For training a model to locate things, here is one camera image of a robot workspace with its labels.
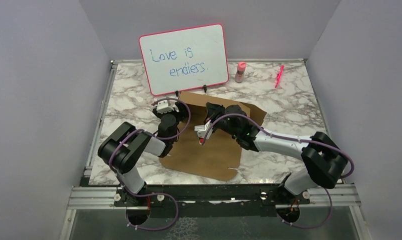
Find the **brown cardboard box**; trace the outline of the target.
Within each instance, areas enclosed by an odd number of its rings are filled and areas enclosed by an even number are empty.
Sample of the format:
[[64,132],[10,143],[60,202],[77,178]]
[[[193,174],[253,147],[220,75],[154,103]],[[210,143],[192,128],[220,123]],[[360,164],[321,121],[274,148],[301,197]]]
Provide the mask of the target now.
[[180,100],[189,106],[191,120],[188,127],[185,126],[186,120],[179,124],[182,134],[169,155],[160,158],[160,163],[165,168],[197,176],[220,181],[233,179],[240,165],[242,148],[222,130],[211,134],[206,143],[200,145],[194,127],[203,124],[207,116],[207,102],[224,107],[239,105],[259,125],[263,123],[266,112],[254,104],[186,91],[180,95]]

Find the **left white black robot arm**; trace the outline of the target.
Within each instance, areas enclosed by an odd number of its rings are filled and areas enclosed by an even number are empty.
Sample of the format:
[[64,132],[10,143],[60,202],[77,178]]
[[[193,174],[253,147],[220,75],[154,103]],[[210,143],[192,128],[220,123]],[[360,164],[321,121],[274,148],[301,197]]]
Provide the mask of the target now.
[[152,112],[160,119],[156,133],[137,129],[124,122],[100,145],[97,152],[119,180],[127,199],[136,206],[144,203],[146,198],[155,196],[154,193],[145,192],[146,182],[136,167],[141,155],[149,153],[159,158],[169,155],[183,133],[178,125],[184,120],[191,120],[189,106],[179,99],[160,99],[153,106]]

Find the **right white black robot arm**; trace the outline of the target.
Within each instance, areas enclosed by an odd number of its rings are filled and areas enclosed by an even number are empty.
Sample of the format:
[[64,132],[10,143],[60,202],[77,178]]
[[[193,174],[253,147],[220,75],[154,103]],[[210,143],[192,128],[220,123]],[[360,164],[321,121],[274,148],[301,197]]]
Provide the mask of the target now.
[[347,165],[352,159],[323,132],[312,136],[273,133],[247,116],[239,105],[208,102],[203,125],[194,128],[203,145],[216,130],[222,130],[248,151],[271,152],[289,156],[304,163],[305,168],[287,175],[275,191],[275,198],[288,204],[308,189],[332,189],[337,181],[347,175]]

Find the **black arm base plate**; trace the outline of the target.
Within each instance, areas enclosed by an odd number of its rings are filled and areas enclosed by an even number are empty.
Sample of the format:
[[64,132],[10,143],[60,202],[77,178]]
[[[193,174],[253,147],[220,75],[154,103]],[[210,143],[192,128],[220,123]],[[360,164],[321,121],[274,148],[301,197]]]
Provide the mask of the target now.
[[310,203],[302,194],[284,197],[277,183],[260,184],[149,184],[137,197],[118,188],[114,206],[131,217],[188,218],[276,217],[276,208]]

